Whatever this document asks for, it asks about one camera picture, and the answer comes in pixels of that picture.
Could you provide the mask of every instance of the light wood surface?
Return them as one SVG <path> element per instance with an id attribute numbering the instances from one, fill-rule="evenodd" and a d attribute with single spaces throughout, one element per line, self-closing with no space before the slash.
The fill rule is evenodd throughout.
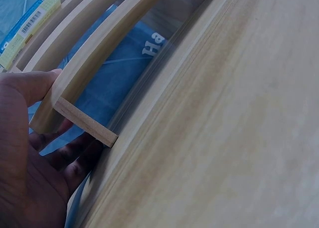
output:
<path id="1" fill-rule="evenodd" d="M 318 1 L 214 0 L 162 58 L 76 227 L 318 227 Z"/>
<path id="2" fill-rule="evenodd" d="M 23 72 L 56 69 L 74 44 L 117 0 L 83 0 L 52 32 Z"/>
<path id="3" fill-rule="evenodd" d="M 34 131 L 48 133 L 58 129 L 63 117 L 59 116 L 53 107 L 59 97 L 75 103 L 105 59 L 157 1 L 125 0 L 106 18 L 52 85 L 30 122 Z"/>
<path id="4" fill-rule="evenodd" d="M 30 41 L 23 48 L 17 59 L 14 61 L 10 72 L 15 72 L 16 68 L 23 71 L 30 62 L 34 54 L 42 46 L 45 40 L 55 30 L 55 28 L 67 17 L 71 11 L 83 0 L 61 0 L 61 8 L 37 31 Z"/>
<path id="5" fill-rule="evenodd" d="M 63 97 L 58 99 L 54 110 L 110 148 L 118 138 L 118 135 L 106 129 Z"/>

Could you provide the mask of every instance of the curved wooden slat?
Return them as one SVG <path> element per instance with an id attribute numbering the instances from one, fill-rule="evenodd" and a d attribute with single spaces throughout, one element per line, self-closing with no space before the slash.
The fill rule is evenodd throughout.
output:
<path id="1" fill-rule="evenodd" d="M 83 0 L 52 32 L 23 72 L 51 71 L 116 0 Z"/>
<path id="2" fill-rule="evenodd" d="M 55 131 L 63 117 L 53 107 L 60 97 L 74 103 L 136 22 L 158 0 L 125 0 L 89 37 L 57 78 L 30 122 L 38 133 Z"/>
<path id="3" fill-rule="evenodd" d="M 23 48 L 21 54 L 13 63 L 10 72 L 17 71 L 16 68 L 24 70 L 34 54 L 41 47 L 44 41 L 50 36 L 55 28 L 67 17 L 72 10 L 83 0 L 61 0 L 61 8 L 37 31 L 30 41 Z"/>

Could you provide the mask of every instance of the plywood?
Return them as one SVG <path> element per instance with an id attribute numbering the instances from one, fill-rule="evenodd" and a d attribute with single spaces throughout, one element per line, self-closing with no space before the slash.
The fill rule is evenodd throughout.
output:
<path id="1" fill-rule="evenodd" d="M 83 0 L 52 32 L 24 72 L 56 69 L 74 44 L 116 0 Z"/>
<path id="2" fill-rule="evenodd" d="M 60 97 L 72 104 L 125 35 L 158 0 L 125 0 L 72 57 L 30 122 L 38 133 L 54 132 L 63 117 L 53 108 Z"/>
<path id="3" fill-rule="evenodd" d="M 71 11 L 83 0 L 61 0 L 61 8 L 37 31 L 30 41 L 23 48 L 20 55 L 10 69 L 15 72 L 16 68 L 23 71 L 26 65 L 30 62 L 34 54 L 55 30 L 55 28 L 67 17 Z"/>
<path id="4" fill-rule="evenodd" d="M 77 227 L 318 227 L 318 1 L 214 0 L 162 58 Z"/>

